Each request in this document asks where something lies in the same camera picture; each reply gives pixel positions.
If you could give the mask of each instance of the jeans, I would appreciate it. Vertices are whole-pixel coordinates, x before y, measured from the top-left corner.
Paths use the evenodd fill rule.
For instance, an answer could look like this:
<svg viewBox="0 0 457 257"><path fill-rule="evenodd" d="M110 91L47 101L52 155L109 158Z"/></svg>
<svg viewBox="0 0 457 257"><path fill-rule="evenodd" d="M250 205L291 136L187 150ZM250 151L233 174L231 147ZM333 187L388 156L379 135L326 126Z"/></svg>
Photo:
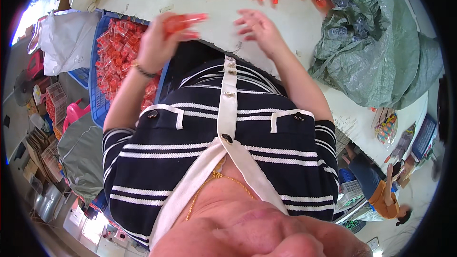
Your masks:
<svg viewBox="0 0 457 257"><path fill-rule="evenodd" d="M376 173L362 153L358 154L351 161L349 169L351 169L359 182L365 198L370 199L381 181L378 173Z"/></svg>

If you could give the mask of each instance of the bracelet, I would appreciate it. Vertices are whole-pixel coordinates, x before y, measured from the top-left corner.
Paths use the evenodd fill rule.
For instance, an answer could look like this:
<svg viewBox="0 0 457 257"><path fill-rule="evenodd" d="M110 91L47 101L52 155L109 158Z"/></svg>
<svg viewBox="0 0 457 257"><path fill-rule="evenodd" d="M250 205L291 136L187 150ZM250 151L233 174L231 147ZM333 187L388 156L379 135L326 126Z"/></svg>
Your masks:
<svg viewBox="0 0 457 257"><path fill-rule="evenodd" d="M156 74L151 74L145 70L143 70L141 67L140 67L140 64L138 63L138 61L135 59L132 61L132 66L136 67L136 69L140 72L140 74L148 77L148 78L153 78L156 76Z"/></svg>

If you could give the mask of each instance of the navy and white striped top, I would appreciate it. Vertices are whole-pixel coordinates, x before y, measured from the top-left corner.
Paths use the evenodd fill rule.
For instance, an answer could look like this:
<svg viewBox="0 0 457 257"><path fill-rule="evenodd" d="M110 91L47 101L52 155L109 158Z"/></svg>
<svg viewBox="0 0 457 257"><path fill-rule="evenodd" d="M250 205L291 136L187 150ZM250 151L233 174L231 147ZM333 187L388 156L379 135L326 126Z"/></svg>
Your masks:
<svg viewBox="0 0 457 257"><path fill-rule="evenodd" d="M334 124L297 113L282 87L258 69L238 62L232 68L237 89L233 139L253 157L289 215L331 221L339 189ZM115 128L103 136L111 215L145 247L153 246L151 231L163 204L218 137L227 70L226 58L195 71L155 108L156 117L148 118L152 110L146 109L135 130Z"/></svg>

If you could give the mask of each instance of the black hair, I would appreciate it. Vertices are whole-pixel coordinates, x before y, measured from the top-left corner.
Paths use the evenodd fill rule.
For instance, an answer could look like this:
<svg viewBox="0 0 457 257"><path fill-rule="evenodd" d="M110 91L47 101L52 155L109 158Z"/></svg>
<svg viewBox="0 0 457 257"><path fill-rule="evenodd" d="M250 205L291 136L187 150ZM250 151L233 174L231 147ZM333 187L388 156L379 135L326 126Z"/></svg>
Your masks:
<svg viewBox="0 0 457 257"><path fill-rule="evenodd" d="M404 224L406 223L409 218L411 217L411 213L413 212L413 209L410 209L406 212L406 214L404 215L404 217L398 217L398 222L396 224L396 226L399 226L400 224Z"/></svg>

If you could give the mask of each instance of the left hand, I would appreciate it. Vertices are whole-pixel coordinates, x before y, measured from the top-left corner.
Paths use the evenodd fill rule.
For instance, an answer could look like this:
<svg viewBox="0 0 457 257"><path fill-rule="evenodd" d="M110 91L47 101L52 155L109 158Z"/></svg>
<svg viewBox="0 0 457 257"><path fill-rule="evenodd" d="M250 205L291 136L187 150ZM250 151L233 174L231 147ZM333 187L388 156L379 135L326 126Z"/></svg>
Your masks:
<svg viewBox="0 0 457 257"><path fill-rule="evenodd" d="M163 21L173 15L176 14L166 12L158 15L141 37L137 61L149 73L157 73L163 68L176 53L182 39L182 31L165 38Z"/></svg>
<svg viewBox="0 0 457 257"><path fill-rule="evenodd" d="M393 174L393 165L389 164L387 166L387 178L392 178L392 174Z"/></svg>

